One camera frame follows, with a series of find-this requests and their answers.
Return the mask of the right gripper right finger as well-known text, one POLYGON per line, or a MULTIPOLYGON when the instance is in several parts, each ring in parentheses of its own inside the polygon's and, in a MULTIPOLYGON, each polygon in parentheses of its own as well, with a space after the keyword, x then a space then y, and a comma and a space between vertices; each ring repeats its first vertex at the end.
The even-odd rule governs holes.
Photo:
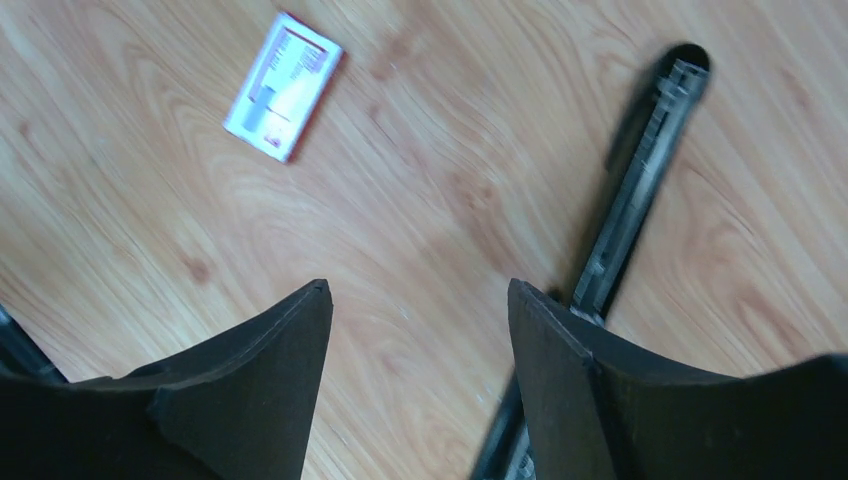
POLYGON ((847 358, 701 370, 513 280, 508 320, 541 479, 843 479, 847 358))

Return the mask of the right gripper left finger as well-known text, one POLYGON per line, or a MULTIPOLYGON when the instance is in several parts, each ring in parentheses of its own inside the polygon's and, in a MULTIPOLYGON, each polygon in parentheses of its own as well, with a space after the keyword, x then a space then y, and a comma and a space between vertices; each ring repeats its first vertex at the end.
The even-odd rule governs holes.
POLYGON ((5 479, 297 479, 330 337, 327 281, 121 378, 1 367, 5 479))

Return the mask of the red white staple box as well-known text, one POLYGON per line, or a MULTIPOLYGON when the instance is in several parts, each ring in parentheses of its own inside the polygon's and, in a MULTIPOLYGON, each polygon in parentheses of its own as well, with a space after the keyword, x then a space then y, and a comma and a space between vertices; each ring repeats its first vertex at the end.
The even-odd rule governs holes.
POLYGON ((334 41, 288 12, 279 14, 223 127, 288 162, 343 55, 334 41))

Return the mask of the black stapler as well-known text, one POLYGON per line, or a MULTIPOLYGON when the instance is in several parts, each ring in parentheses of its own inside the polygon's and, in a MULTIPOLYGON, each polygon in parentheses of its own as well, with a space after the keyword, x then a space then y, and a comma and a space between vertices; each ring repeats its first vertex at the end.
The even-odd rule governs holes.
POLYGON ((474 479, 639 479, 621 387, 678 363, 612 334, 607 318, 687 123, 708 89, 700 45, 668 46, 640 74, 608 149, 608 178, 574 270, 540 291, 514 279, 516 361, 472 468, 474 479))

